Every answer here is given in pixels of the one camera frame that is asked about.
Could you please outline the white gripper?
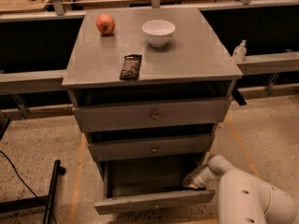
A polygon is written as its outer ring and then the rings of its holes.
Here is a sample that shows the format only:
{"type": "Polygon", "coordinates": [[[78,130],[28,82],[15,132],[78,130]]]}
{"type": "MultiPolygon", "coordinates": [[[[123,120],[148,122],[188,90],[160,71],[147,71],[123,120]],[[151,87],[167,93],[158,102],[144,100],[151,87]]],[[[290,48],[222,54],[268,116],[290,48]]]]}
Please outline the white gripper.
{"type": "Polygon", "coordinates": [[[182,184],[182,186],[188,189],[202,189],[209,182],[216,180],[218,177],[219,175],[213,172],[206,164],[196,168],[192,173],[187,174],[183,179],[184,184],[182,184]]]}

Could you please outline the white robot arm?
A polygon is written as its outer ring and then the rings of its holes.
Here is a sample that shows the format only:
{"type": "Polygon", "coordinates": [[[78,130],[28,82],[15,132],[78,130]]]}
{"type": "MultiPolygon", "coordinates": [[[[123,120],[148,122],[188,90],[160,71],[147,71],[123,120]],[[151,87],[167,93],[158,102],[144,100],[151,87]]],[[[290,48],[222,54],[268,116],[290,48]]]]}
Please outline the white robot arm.
{"type": "Polygon", "coordinates": [[[182,181],[190,189],[218,180],[219,224],[292,224],[295,200],[288,192],[233,166],[221,155],[210,155],[182,181]]]}

